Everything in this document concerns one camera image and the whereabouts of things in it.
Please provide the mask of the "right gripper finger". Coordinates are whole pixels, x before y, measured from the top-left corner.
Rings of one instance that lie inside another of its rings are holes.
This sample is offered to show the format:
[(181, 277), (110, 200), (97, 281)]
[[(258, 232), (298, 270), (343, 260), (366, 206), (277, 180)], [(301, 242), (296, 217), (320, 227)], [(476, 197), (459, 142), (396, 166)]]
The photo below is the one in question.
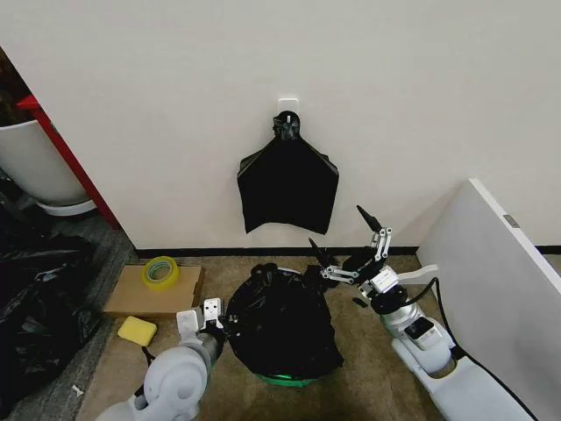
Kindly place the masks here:
[(374, 259), (386, 259), (388, 257), (389, 247), (393, 235), (392, 228), (389, 226), (383, 226), (375, 216), (369, 214), (360, 205), (357, 205), (357, 209), (373, 232), (371, 248), (374, 250)]
[(349, 285), (357, 281), (358, 273), (356, 271), (342, 269), (338, 265), (338, 260), (328, 254), (325, 249), (320, 248), (312, 238), (309, 238), (309, 243), (321, 268), (320, 275), (323, 279)]

